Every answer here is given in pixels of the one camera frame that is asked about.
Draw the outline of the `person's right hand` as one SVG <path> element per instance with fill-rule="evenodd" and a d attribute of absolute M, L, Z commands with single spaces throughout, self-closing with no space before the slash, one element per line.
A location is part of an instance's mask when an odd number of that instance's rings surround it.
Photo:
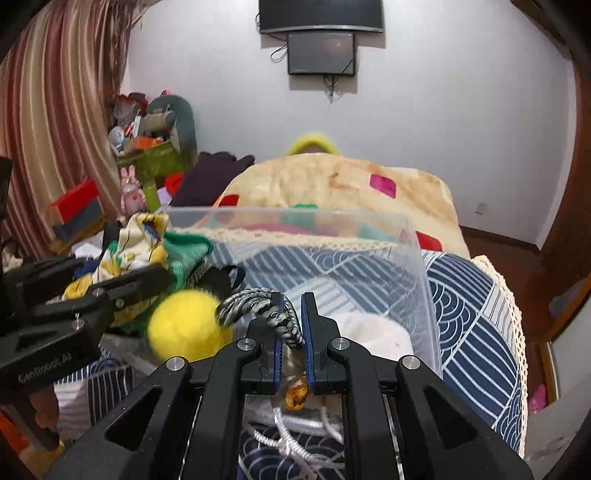
<path fill-rule="evenodd" d="M 53 429 L 59 419 L 59 404 L 54 386 L 49 385 L 29 395 L 35 421 L 41 428 Z"/>

